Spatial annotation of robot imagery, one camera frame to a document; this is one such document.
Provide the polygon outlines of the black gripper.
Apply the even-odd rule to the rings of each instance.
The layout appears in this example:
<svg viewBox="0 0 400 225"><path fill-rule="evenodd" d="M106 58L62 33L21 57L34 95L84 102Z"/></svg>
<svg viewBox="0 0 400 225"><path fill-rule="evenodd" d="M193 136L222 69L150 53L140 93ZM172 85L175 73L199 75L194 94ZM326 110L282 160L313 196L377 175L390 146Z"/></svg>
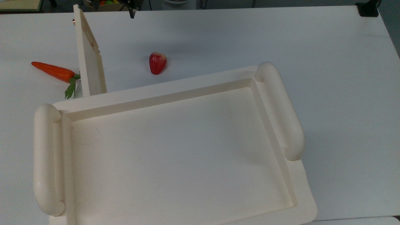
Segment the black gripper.
<svg viewBox="0 0 400 225"><path fill-rule="evenodd" d="M138 8L142 7L143 1L144 0L122 0L121 4L128 7L129 16L131 19L134 19L135 14L138 11Z"/></svg>

